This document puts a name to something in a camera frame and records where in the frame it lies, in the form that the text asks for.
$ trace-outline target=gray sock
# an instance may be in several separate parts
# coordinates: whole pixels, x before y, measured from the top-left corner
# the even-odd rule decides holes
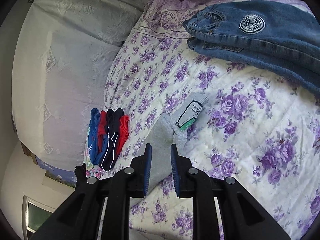
[[[183,151],[187,142],[187,130],[196,120],[208,102],[207,96],[200,93],[191,93],[182,106],[171,116],[163,113],[152,127],[144,140],[137,156],[143,155],[146,144],[152,146],[152,161],[149,179],[149,192],[171,172],[170,147],[177,145],[179,152]],[[131,199],[130,206],[140,202],[140,199]]]

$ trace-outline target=bedsheet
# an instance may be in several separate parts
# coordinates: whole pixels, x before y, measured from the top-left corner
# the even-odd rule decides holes
[[[184,152],[209,176],[233,176],[299,239],[320,210],[320,100],[299,84],[254,66],[191,51],[182,22],[208,5],[243,0],[151,0],[111,66],[105,109],[130,116],[113,170],[84,160],[101,179],[129,166],[160,114],[192,91],[209,103],[188,129]],[[297,0],[275,0],[310,12]],[[130,211],[130,227],[165,239],[192,238],[192,200],[176,197],[172,175]]]

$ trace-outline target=purple floral pattern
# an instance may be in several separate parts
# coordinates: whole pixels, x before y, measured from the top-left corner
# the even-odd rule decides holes
[[[233,147],[229,148],[226,154],[223,154],[214,146],[212,153],[206,156],[210,159],[212,168],[210,170],[204,169],[204,171],[210,177],[217,179],[224,179],[229,176],[238,177],[242,171],[242,169],[239,169],[236,165],[239,154]]]
[[[189,61],[185,61],[178,69],[175,74],[176,80],[174,82],[183,82],[183,80],[189,75]]]
[[[245,68],[245,64],[243,63],[231,62],[231,63],[227,63],[227,65],[229,66],[227,68],[228,74],[230,74],[235,68],[239,71]]]
[[[193,217],[189,210],[176,211],[175,222],[172,224],[173,230],[179,230],[180,236],[192,236]]]
[[[162,181],[160,181],[159,187],[162,189],[163,197],[168,196],[170,191],[174,191],[172,173],[166,178],[164,178]]]
[[[314,149],[314,155],[320,153],[320,122],[317,118],[313,118],[310,115],[310,124],[307,127],[312,131],[315,135],[315,140],[312,144],[312,148]]]
[[[161,43],[159,45],[160,51],[168,50],[173,43],[173,39],[169,38],[169,37],[160,39],[159,41],[161,41]]]
[[[264,146],[260,147],[260,150],[264,153],[263,156],[256,156],[257,161],[261,163],[262,171],[260,172],[260,166],[254,169],[257,172],[253,171],[253,183],[261,182],[261,177],[268,173],[269,184],[276,187],[280,185],[279,181],[282,177],[300,175],[294,147],[298,141],[296,130],[297,127],[292,126],[289,120],[289,125],[284,129],[284,133],[276,131],[276,138],[272,136],[266,139]]]
[[[153,224],[161,223],[161,222],[168,222],[166,213],[168,212],[166,205],[160,204],[160,200],[158,199],[157,202],[154,203],[155,205],[155,211],[152,211],[152,216],[153,216]]]
[[[304,167],[319,174],[316,159],[310,158],[318,150],[314,140],[318,136],[320,103],[312,99],[310,104],[311,97],[301,93],[302,87],[294,87],[287,80],[280,82],[274,73],[188,49],[186,40],[190,35],[182,22],[205,6],[230,1],[234,0],[201,0],[201,4],[195,5],[187,0],[151,0],[147,5],[117,55],[106,83],[105,108],[124,109],[130,116],[130,135],[114,169],[102,171],[101,178],[130,165],[161,113],[171,115],[190,92],[204,93],[209,103],[187,130],[185,154],[193,166],[212,177],[238,176],[290,237],[298,239],[318,210],[316,195],[308,199],[307,208],[301,201],[297,202],[301,199],[301,189],[295,182],[304,179]],[[285,1],[302,6],[302,2]],[[287,124],[288,118],[294,120],[294,125]],[[303,125],[310,127],[302,130],[300,121],[306,121]],[[92,174],[99,173],[94,167],[87,168]],[[145,202],[132,208],[130,227],[141,232],[150,232],[152,227],[153,232],[164,238],[191,239],[192,202],[178,203],[174,196],[172,175],[168,174]],[[292,203],[299,208],[290,214],[288,208]]]
[[[144,220],[144,213],[149,210],[148,202],[143,200],[141,203],[134,205],[130,210],[131,216],[140,216],[141,222]]]
[[[316,189],[314,198],[308,200],[307,206],[309,206],[309,216],[306,219],[299,219],[297,223],[301,236],[306,233],[320,211],[320,188]]]
[[[205,90],[208,88],[208,86],[211,84],[212,79],[214,77],[218,78],[219,73],[216,73],[214,71],[214,67],[210,66],[209,68],[207,68],[206,71],[202,71],[200,70],[199,72],[199,76],[198,79],[200,81],[200,84],[197,85],[198,87],[200,87],[202,90]]]
[[[154,123],[156,118],[157,109],[153,109],[147,116],[146,122],[144,124],[144,127],[147,127],[150,129],[151,125]]]

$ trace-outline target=denim patch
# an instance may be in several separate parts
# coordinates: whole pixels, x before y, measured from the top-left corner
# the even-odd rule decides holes
[[[241,48],[237,48],[237,47],[233,47],[233,46],[226,46],[226,45],[219,45],[219,44],[215,44],[215,43],[210,43],[205,41],[203,46],[203,49],[224,49],[224,50],[230,50],[230,51],[234,51],[234,52],[240,52]]]
[[[261,32],[266,26],[264,20],[253,13],[247,14],[243,17],[239,24],[239,28],[244,33],[256,34]]]

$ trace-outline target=product label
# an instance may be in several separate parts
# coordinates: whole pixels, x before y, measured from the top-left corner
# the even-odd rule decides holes
[[[188,129],[201,113],[202,109],[202,104],[193,100],[181,114],[178,121],[176,122],[176,125],[180,128],[181,131]]]

